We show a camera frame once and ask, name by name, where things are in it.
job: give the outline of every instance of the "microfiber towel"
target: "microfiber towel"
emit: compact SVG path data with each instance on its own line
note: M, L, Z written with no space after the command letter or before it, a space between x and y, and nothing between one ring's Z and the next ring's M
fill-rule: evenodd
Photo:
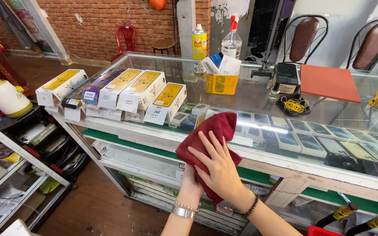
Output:
M205 136L207 137L208 141L211 142L211 139L208 135L210 130L213 131L214 135L217 137L218 141L223 145L223 137L226 142L229 142L233 139L234 131L236 130L236 121L237 115L235 113L219 113L211 116L210 118L206 119L204 122L201 123L176 149L176 157L181 159L182 161L186 162L189 165L197 165L203 171L209 174L208 168L192 153L188 151L188 146L195 148L196 150L202 152L207 157L211 159L211 156L208 154L207 149L205 148L204 144L202 143L201 139L198 136L198 132L202 131ZM231 150L230 156L237 166L241 161L242 158L234 153ZM218 196L214 191L212 191L202 178L199 176L197 171L195 170L195 174L197 180L201 183L202 187L204 187L205 192L209 199L214 202L214 206L218 203L223 201L223 199Z

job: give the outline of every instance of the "display cabinet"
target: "display cabinet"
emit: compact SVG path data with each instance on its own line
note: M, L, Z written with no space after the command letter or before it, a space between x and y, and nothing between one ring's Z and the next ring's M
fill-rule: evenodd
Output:
M234 95L207 93L205 77L193 74L191 58L125 53L97 74L112 68L161 68L167 82L186 85L181 112L203 104L216 112L236 113L237 128L228 147L243 157L237 167L240 178L253 191L264 191L265 204L288 222L307 227L317 221L298 215L301 211L291 206L297 197L306 199L306 206L321 204L317 208L330 211L346 204L337 192L356 202L359 212L378 215L378 110L367 106L378 89L378 73L351 71L361 103L302 94L311 113L292 118L268 99L269 77L252 72L261 66L242 63ZM96 115L77 122L67 119L61 108L46 109L126 197L170 212L183 163L174 152L189 128L125 120L124 114L121 121ZM280 178L273 184L269 175ZM230 235L251 230L228 202L214 211L206 196L203 200L197 223ZM343 233L344 224L331 227Z

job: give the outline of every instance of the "wooden floor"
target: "wooden floor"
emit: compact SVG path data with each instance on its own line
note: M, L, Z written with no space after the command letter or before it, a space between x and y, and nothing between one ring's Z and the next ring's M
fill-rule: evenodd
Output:
M88 76L102 67L73 64L62 66L59 61L10 56L8 60L28 81L31 89L69 68L84 69ZM168 214L128 200L122 192L91 161L81 172L71 191L37 232L42 236L159 236ZM193 225L190 235L223 235L209 228Z

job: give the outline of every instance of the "human hand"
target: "human hand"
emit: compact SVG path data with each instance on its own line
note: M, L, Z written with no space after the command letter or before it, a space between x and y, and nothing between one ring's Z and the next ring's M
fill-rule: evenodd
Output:
M255 201L255 195L240 181L236 166L231 159L224 137L223 146L212 131L208 135L213 142L211 144L202 131L198 132L199 138L207 149L211 159L195 148L188 147L188 151L197 157L209 170L207 174L202 169L194 166L206 185L221 198L229 201L241 212L247 212Z
M193 166L186 165L176 201L183 205L197 209L199 200L203 193L204 188L195 180L195 170L193 169Z

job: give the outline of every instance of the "orange ball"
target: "orange ball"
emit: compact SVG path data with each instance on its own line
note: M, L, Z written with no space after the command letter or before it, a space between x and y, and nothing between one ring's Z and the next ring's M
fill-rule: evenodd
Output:
M166 0L150 0L150 5L154 10L161 10L165 7Z

